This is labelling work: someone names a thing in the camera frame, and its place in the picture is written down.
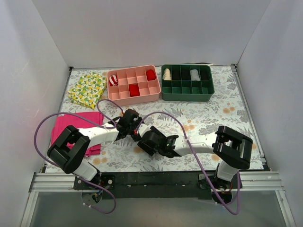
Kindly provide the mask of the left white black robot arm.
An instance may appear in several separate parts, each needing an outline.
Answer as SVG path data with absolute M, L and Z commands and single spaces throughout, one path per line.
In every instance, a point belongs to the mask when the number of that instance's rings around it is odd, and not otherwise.
M 90 189 L 96 189 L 101 183 L 101 173 L 84 159 L 87 149 L 125 138 L 133 133 L 140 120 L 135 110 L 127 109 L 116 127 L 110 123 L 102 127 L 80 129 L 69 125 L 48 149 L 47 155 L 66 174 L 82 177 Z

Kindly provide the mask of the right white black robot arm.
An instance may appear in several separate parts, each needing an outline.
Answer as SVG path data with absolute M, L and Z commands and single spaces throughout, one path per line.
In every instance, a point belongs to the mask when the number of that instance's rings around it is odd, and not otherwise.
M 214 182 L 220 188 L 227 187 L 239 170 L 250 168 L 253 141 L 251 138 L 227 126 L 219 126 L 216 132 L 203 136 L 165 136 L 158 129 L 144 123 L 134 131 L 139 137 L 138 146 L 150 156 L 155 153 L 168 158 L 192 154 L 216 154 L 221 162 L 218 165 Z

